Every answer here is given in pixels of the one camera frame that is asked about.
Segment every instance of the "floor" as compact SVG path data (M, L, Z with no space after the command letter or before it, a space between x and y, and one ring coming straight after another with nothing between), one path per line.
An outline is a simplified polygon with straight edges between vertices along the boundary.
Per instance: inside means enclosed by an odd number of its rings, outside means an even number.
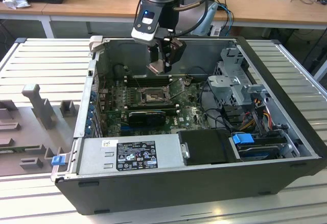
M8 29L13 38L29 37L29 38L45 38L42 25L39 21L25 20L3 20L3 25ZM93 33L88 34L86 23L84 22L53 22L54 32L57 38L89 38L92 35L103 35L110 37L129 37L132 29L132 23L105 23L92 22L91 28ZM7 31L0 27L0 60L10 48L14 39ZM240 35L247 39L261 39L263 29L261 28L243 28ZM270 38L279 39L288 51L300 62L303 61L311 47L316 43L322 34L322 30L295 30L293 33L288 29L278 29L271 32ZM311 60L317 57L322 46L326 43L327 35L325 35L308 57L305 67L311 65ZM327 79L323 79L321 83L327 86Z

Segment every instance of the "desk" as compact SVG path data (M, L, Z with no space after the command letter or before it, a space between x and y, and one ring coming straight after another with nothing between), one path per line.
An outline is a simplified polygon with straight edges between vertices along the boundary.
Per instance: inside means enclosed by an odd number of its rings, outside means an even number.
M45 34L53 38L51 21L133 22L138 0L65 0L62 4L32 3L31 8L0 7L2 19L40 20ZM235 15L234 26L263 28L325 29L327 7L291 0L227 0ZM217 12L214 24L226 21Z

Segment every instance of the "blue latch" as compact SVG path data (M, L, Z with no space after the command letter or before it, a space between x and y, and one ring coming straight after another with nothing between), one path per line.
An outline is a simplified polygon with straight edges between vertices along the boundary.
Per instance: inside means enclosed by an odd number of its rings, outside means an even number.
M54 156L52 158L51 164L55 165L65 165L66 156Z
M254 139L251 134L236 134L232 138L235 144L254 143Z

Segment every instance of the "warning label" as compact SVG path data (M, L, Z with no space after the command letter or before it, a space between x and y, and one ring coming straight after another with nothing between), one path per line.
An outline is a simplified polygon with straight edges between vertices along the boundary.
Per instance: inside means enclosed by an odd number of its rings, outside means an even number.
M117 143L117 170L152 168L158 168L154 141Z

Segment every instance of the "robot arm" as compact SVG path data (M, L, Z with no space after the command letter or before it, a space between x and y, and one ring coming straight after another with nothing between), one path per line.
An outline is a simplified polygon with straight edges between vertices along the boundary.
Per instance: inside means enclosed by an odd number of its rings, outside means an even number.
M146 44L150 52L148 68L154 73L166 73L180 60L186 43L177 39L196 29L205 19L208 0L140 0L139 14L135 19L132 37L136 42ZM205 13L190 29L176 34L179 13L205 3Z

